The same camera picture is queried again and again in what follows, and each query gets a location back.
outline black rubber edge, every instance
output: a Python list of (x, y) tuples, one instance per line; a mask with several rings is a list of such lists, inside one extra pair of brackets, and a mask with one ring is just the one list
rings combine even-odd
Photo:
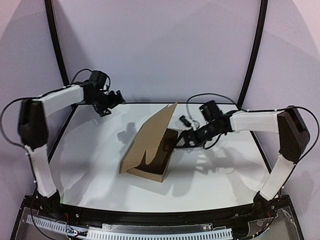
[(65, 123), (63, 124), (63, 126), (62, 126), (62, 128), (61, 128), (61, 130), (60, 130), (60, 132), (59, 132), (59, 134), (58, 134), (58, 136), (56, 137), (56, 139), (55, 139), (55, 141), (54, 141), (54, 143), (53, 143), (53, 146), (52, 146), (52, 148), (51, 148), (51, 150), (50, 150), (50, 153), (48, 154), (48, 162), (49, 162), (49, 163), (50, 163), (50, 161), (51, 161), (51, 159), (52, 159), (52, 156), (54, 155), (54, 153), (55, 153), (55, 151), (56, 151), (56, 149), (57, 149), (57, 146), (58, 146), (58, 144), (59, 144), (62, 136), (63, 136), (64, 133), (65, 133), (65, 130), (66, 130), (69, 122), (71, 121), (73, 115), (75, 114), (75, 112), (76, 112), (76, 110), (77, 110), (77, 107), (78, 107), (77, 105), (73, 105), (73, 106), (72, 106), (72, 110), (71, 110), (69, 116), (68, 116), (67, 119), (65, 120)]
[(24, 200), (22, 201), (22, 204), (21, 204), (21, 207), (19, 208), (19, 212), (16, 216), (16, 219), (15, 219), (15, 222), (14, 222), (14, 225), (13, 225), (13, 229), (12, 229), (12, 232), (11, 232), (11, 237), (10, 237), (10, 240), (16, 240), (16, 235), (17, 235), (17, 232), (18, 232), (18, 228), (19, 228), (19, 224), (20, 224), (20, 219), (22, 217), (22, 214), (24, 213), (24, 207), (25, 207), (25, 199), (26, 197), (24, 197)]
[[(31, 201), (31, 196), (25, 196), (21, 208), (29, 208)], [(278, 208), (278, 205), (279, 208), (285, 208), (292, 205), (291, 199), (288, 195), (283, 195), (279, 202), (277, 199), (274, 199), (272, 200), (272, 203), (276, 208)], [(265, 215), (259, 218), (235, 218), (236, 214), (239, 214), (239, 216), (241, 216), (250, 213), (252, 211), (252, 204), (214, 210), (164, 213), (108, 211), (71, 206), (66, 204), (62, 204), (61, 206), (63, 211), (68, 213), (69, 223), (71, 225), (75, 225), (85, 229), (87, 229), (88, 226), (101, 228), (102, 224), (146, 227), (212, 224), (214, 228), (226, 226), (227, 228), (232, 228), (233, 233), (247, 234), (249, 231), (249, 221), (268, 217), (267, 215)], [(40, 216), (50, 218), (49, 215), (40, 210), (40, 204), (38, 200), (34, 202), (32, 209), (39, 211)], [(17, 224), (19, 224), (20, 218), (21, 217), (17, 217)]]
[(268, 0), (261, 0), (259, 17), (258, 17), (256, 30), (255, 30), (255, 36), (254, 36), (251, 56), (250, 56), (248, 68), (246, 70), (246, 74), (244, 77), (242, 89), (241, 89), (241, 92), (240, 92), (240, 95), (238, 98), (238, 102), (237, 102), (238, 106), (240, 106), (240, 107), (242, 107), (242, 105), (244, 104), (246, 94), (247, 94), (247, 91), (249, 88), (249, 84), (251, 81), (251, 77), (254, 72), (254, 68), (255, 68), (258, 52), (259, 52), (260, 42), (261, 42), (262, 34), (264, 31), (267, 6), (268, 6)]
[(56, 62), (59, 67), (63, 85), (67, 86), (70, 84), (70, 81), (67, 74), (65, 61), (62, 55), (61, 46), (59, 42), (59, 37), (58, 37), (58, 32), (56, 27), (56, 20), (55, 20), (55, 13), (53, 8), (53, 1), (44, 0), (44, 4), (45, 4), (46, 18), (48, 20), (48, 26), (50, 30), (51, 41), (52, 41), (52, 45), (55, 53)]
[(264, 161), (264, 163), (265, 163), (266, 168), (268, 169), (269, 173), (271, 173), (270, 164), (269, 164), (269, 162), (268, 162), (268, 159), (267, 159), (267, 157), (266, 157), (266, 155), (265, 155), (264, 150), (262, 149), (262, 147), (261, 147), (261, 145), (260, 145), (260, 143), (259, 143), (259, 141), (258, 141), (258, 139), (257, 139), (257, 136), (255, 135), (255, 133), (254, 133), (253, 131), (250, 131), (250, 133), (251, 133), (251, 135), (252, 135), (252, 138), (253, 138), (256, 146), (258, 147), (258, 149), (259, 149), (259, 151), (260, 151), (260, 154), (261, 154), (261, 156), (262, 156), (262, 158), (263, 158), (263, 161)]
[(299, 220), (298, 220), (297, 213), (295, 211), (295, 208), (294, 208), (294, 205), (293, 205), (292, 202), (290, 204), (290, 210), (291, 210), (291, 213), (292, 213), (292, 217), (293, 217), (297, 232), (299, 234), (299, 238), (300, 238), (300, 240), (305, 240), (303, 232), (302, 232), (302, 229), (301, 229), (301, 226), (300, 226), (300, 223), (299, 223)]

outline black cable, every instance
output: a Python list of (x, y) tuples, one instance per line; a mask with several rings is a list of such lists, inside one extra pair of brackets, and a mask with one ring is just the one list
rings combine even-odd
[(106, 91), (108, 92), (111, 86), (111, 79), (108, 75), (106, 77), (109, 79), (109, 85), (106, 86)]
[(74, 235), (74, 236), (71, 238), (71, 240), (78, 239), (78, 238), (77, 238), (78, 235), (79, 235), (79, 234)]
[(70, 88), (70, 87), (71, 87), (71, 85), (67, 85), (67, 86), (61, 87), (61, 88), (59, 88), (59, 89), (55, 89), (55, 90), (48, 91), (48, 92), (46, 92), (45, 94), (40, 95), (39, 98), (43, 98), (43, 97), (45, 97), (45, 96), (48, 96), (49, 94), (53, 94), (53, 93), (56, 93), (56, 92), (60, 92), (60, 91), (62, 91), (62, 90), (65, 90), (65, 89), (67, 89), (67, 88)]
[(66, 70), (66, 64), (64, 61), (63, 53), (60, 47), (60, 41), (59, 41), (58, 32), (57, 32), (57, 26), (55, 21), (55, 11), (54, 11), (53, 4), (54, 4), (54, 1), (52, 0), (44, 0), (46, 18), (47, 18), (47, 22), (50, 30), (51, 41), (52, 41), (52, 45), (55, 53), (56, 62), (59, 67), (63, 84), (66, 86), (66, 85), (69, 85), (70, 83), (69, 83), (69, 78)]
[(50, 239), (50, 240), (59, 240), (59, 239), (56, 239), (56, 238), (52, 238), (48, 235), (46, 235), (45, 233), (43, 233), (39, 227), (36, 225), (36, 222), (35, 222), (35, 219), (34, 219), (34, 215), (33, 215), (33, 204), (36, 200), (36, 196), (37, 196), (37, 189), (38, 189), (38, 183), (37, 183), (37, 178), (36, 178), (36, 175), (35, 175), (35, 171), (34, 171), (34, 167), (32, 165), (32, 160), (31, 160), (31, 157), (30, 157), (30, 154), (28, 153), (28, 158), (29, 158), (29, 162), (30, 162), (30, 166), (31, 166), (31, 170), (32, 170), (32, 174), (33, 174), (33, 177), (34, 177), (34, 182), (35, 182), (35, 190), (33, 192), (33, 195), (32, 195), (32, 201), (31, 201), (31, 205), (30, 205), (30, 215), (31, 215), (31, 220), (32, 220), (32, 223), (34, 225), (34, 227), (37, 229), (37, 231), (39, 233), (41, 233), (43, 236), (45, 236), (47, 239)]
[(218, 141), (219, 141), (219, 139), (220, 139), (220, 137), (221, 137), (222, 134), (223, 134), (223, 133), (221, 133), (221, 134), (217, 137), (217, 139), (214, 141), (214, 143), (212, 143), (210, 146), (206, 147), (206, 146), (205, 146), (206, 144), (204, 144), (204, 145), (203, 145), (203, 149), (204, 149), (204, 150), (208, 150), (208, 149), (212, 148), (214, 145), (216, 145), (216, 144), (218, 143)]
[(38, 183), (37, 183), (37, 178), (36, 178), (36, 174), (35, 174), (35, 170), (34, 170), (34, 167), (32, 165), (32, 160), (31, 160), (31, 157), (30, 157), (30, 154), (28, 153), (28, 151), (25, 149), (25, 146), (23, 144), (20, 144), (20, 143), (17, 143), (17, 142), (14, 142), (12, 141), (10, 138), (8, 138), (8, 136), (6, 135), (5, 131), (4, 131), (4, 128), (3, 128), (3, 116), (5, 114), (5, 111), (8, 109), (8, 107), (10, 107), (12, 104), (16, 103), (16, 102), (19, 102), (19, 101), (23, 101), (23, 100), (33, 100), (33, 99), (37, 99), (38, 97), (21, 97), (21, 98), (17, 98), (13, 101), (11, 101), (9, 104), (7, 104), (4, 109), (2, 110), (1, 112), (1, 115), (0, 115), (0, 130), (1, 130), (1, 134), (3, 136), (3, 138), (10, 144), (14, 145), (14, 146), (17, 146), (19, 148), (22, 148), (24, 151), (27, 152), (27, 155), (28, 155), (28, 159), (29, 159), (29, 163), (30, 163), (30, 166), (31, 166), (31, 172), (32, 172), (32, 175), (33, 175), (33, 178), (34, 178), (34, 182), (35, 182), (35, 191), (32, 195), (32, 201), (31, 201), (31, 205), (30, 205), (30, 215), (31, 215), (31, 220), (32, 220), (32, 223), (33, 225), (35, 226), (35, 228), (43, 235), (45, 236), (46, 238), (50, 239), (50, 240), (57, 240), (55, 238), (52, 238), (52, 237), (49, 237), (47, 236), (46, 234), (44, 234), (39, 228), (38, 226), (36, 225), (35, 223), (35, 220), (34, 220), (34, 216), (33, 216), (33, 213), (32, 213), (32, 207), (33, 207), (33, 204), (34, 204), (34, 201), (36, 199), (36, 195), (37, 195), (37, 189), (38, 189)]
[(7, 104), (4, 109), (2, 110), (1, 112), (1, 115), (0, 115), (0, 131), (2, 133), (2, 136), (3, 138), (10, 144), (14, 145), (14, 146), (17, 146), (17, 147), (20, 147), (20, 148), (23, 148), (25, 149), (24, 145), (23, 144), (20, 144), (20, 143), (17, 143), (17, 142), (14, 142), (12, 141), (8, 136), (7, 134), (5, 133), (4, 131), (4, 126), (3, 126), (3, 118), (4, 118), (4, 114), (5, 114), (5, 111), (14, 103), (16, 102), (19, 102), (19, 101), (23, 101), (23, 100), (32, 100), (32, 99), (36, 99), (37, 97), (20, 97), (20, 98), (17, 98), (13, 101), (11, 101), (9, 104)]
[(74, 83), (74, 81), (76, 80), (76, 78), (77, 78), (77, 76), (78, 76), (78, 74), (79, 73), (82, 73), (83, 71), (89, 71), (89, 72), (93, 72), (92, 70), (90, 70), (89, 68), (84, 68), (84, 69), (81, 69), (80, 71), (78, 71), (75, 75), (74, 75), (74, 77), (72, 78), (72, 80), (71, 80), (71, 83), (70, 84), (73, 84)]
[(246, 236), (246, 237), (242, 237), (242, 238), (237, 238), (237, 237), (234, 237), (233, 239), (234, 240), (249, 240), (249, 239), (254, 239), (256, 237), (259, 237), (260, 235), (264, 234), (264, 232), (271, 226), (271, 224), (274, 222), (276, 216), (277, 216), (277, 213), (278, 213), (278, 210), (279, 210), (279, 206), (280, 206), (280, 197), (278, 197), (278, 206), (274, 212), (274, 216), (273, 218), (262, 228), (260, 229), (258, 232), (256, 232), (255, 234), (251, 235), (251, 236)]
[(221, 94), (218, 94), (218, 93), (212, 93), (212, 92), (206, 92), (206, 93), (200, 93), (200, 94), (196, 94), (196, 95), (193, 95), (191, 97), (188, 98), (188, 100), (186, 101), (186, 104), (185, 104), (185, 107), (186, 107), (186, 113), (188, 114), (188, 117), (190, 118), (190, 120), (192, 122), (194, 122), (195, 124), (197, 124), (197, 127), (196, 129), (198, 129), (200, 127), (200, 123), (193, 119), (193, 117), (191, 116), (191, 113), (190, 113), (190, 110), (189, 110), (189, 101), (193, 98), (196, 98), (196, 97), (200, 97), (200, 96), (207, 96), (207, 95), (211, 95), (211, 96), (217, 96), (217, 97), (221, 97), (221, 98), (224, 98), (224, 99), (227, 99), (229, 100), (231, 103), (233, 103), (234, 105), (237, 106), (236, 102), (233, 101), (231, 98), (227, 97), (227, 96), (224, 96), (224, 95), (221, 95)]
[(248, 67), (247, 67), (247, 70), (245, 73), (241, 92), (240, 92), (239, 99), (238, 99), (238, 105), (241, 107), (245, 101), (245, 97), (246, 97), (246, 94), (247, 94), (247, 91), (249, 88), (252, 74), (254, 72), (254, 68), (255, 68), (258, 52), (259, 52), (259, 46), (260, 46), (262, 34), (264, 32), (264, 25), (265, 25), (265, 19), (266, 19), (266, 14), (267, 14), (267, 6), (268, 6), (268, 0), (261, 0), (259, 17), (258, 17), (258, 22), (256, 25), (255, 36), (254, 36), (254, 41), (253, 41), (253, 45), (252, 45), (250, 60), (248, 63)]
[(288, 107), (279, 108), (279, 109), (264, 109), (264, 110), (245, 110), (245, 109), (241, 108), (241, 110), (246, 112), (246, 113), (278, 112), (278, 111), (285, 111), (285, 110), (288, 110), (288, 109), (301, 109), (301, 110), (304, 110), (304, 111), (308, 112), (313, 117), (313, 119), (315, 120), (315, 123), (316, 123), (316, 126), (317, 126), (316, 138), (315, 138), (313, 144), (311, 145), (311, 147), (299, 158), (299, 161), (300, 161), (315, 147), (315, 145), (318, 142), (319, 135), (320, 135), (319, 121), (318, 121), (316, 115), (312, 111), (310, 111), (309, 109), (307, 109), (307, 108), (305, 108), (303, 106), (288, 106)]
[(193, 95), (191, 97), (188, 98), (188, 100), (186, 101), (186, 111), (187, 111), (187, 114), (188, 114), (188, 117), (194, 121), (194, 119), (192, 118), (191, 114), (190, 114), (190, 111), (189, 111), (189, 107), (188, 107), (188, 103), (191, 99), (195, 98), (195, 97), (199, 97), (199, 96), (205, 96), (205, 95), (212, 95), (212, 96), (218, 96), (218, 97), (221, 97), (221, 98), (224, 98), (224, 99), (227, 99), (229, 100), (231, 103), (233, 103), (234, 105), (236, 105), (240, 110), (246, 112), (246, 113), (262, 113), (262, 112), (279, 112), (279, 111), (285, 111), (285, 110), (288, 110), (288, 109), (301, 109), (301, 110), (304, 110), (306, 112), (308, 112), (312, 117), (313, 119), (315, 120), (315, 123), (316, 123), (316, 126), (317, 126), (317, 134), (316, 134), (316, 138), (313, 142), (313, 144), (311, 145), (311, 147), (299, 158), (299, 161), (301, 159), (303, 159), (314, 147), (315, 145), (317, 144), (318, 140), (319, 140), (319, 135), (320, 135), (320, 125), (319, 125), (319, 121), (316, 117), (316, 115), (310, 111), (309, 109), (303, 107), (303, 106), (288, 106), (288, 107), (284, 107), (284, 108), (279, 108), (279, 109), (262, 109), (262, 110), (246, 110), (246, 109), (243, 109), (242, 107), (239, 107), (235, 101), (233, 101), (231, 98), (227, 97), (227, 96), (224, 96), (224, 95), (221, 95), (221, 94), (218, 94), (218, 93), (212, 93), (212, 92), (208, 92), (208, 93), (201, 93), (201, 94), (197, 94), (197, 95)]

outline open cardboard box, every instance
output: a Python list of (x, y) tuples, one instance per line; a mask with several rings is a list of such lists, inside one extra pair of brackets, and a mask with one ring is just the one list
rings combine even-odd
[(121, 161), (120, 174), (163, 182), (178, 138), (176, 130), (167, 128), (177, 104), (164, 107), (142, 125)]

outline cardboard box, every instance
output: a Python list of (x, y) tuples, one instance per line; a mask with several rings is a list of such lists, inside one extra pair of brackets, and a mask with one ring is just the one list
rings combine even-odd
[(177, 144), (178, 132), (167, 128), (177, 104), (164, 107), (142, 125), (121, 161), (120, 174), (163, 182)]

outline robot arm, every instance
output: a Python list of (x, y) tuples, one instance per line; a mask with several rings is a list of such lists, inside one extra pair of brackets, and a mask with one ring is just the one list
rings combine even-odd
[(47, 117), (73, 104), (93, 105), (101, 117), (111, 114), (109, 109), (125, 101), (120, 91), (106, 92), (104, 87), (107, 77), (101, 71), (93, 71), (90, 79), (85, 82), (77, 82), (21, 104), (18, 134), (31, 159), (38, 186), (37, 196), (42, 207), (53, 217), (61, 214), (60, 194), (49, 168)]
[(271, 132), (279, 134), (280, 150), (278, 159), (262, 188), (253, 202), (260, 213), (272, 213), (269, 201), (285, 184), (310, 140), (309, 131), (298, 110), (293, 106), (284, 111), (230, 111), (225, 114), (214, 101), (200, 107), (207, 124), (199, 129), (183, 131), (178, 142), (183, 139), (182, 147), (201, 147), (219, 134), (239, 131)]

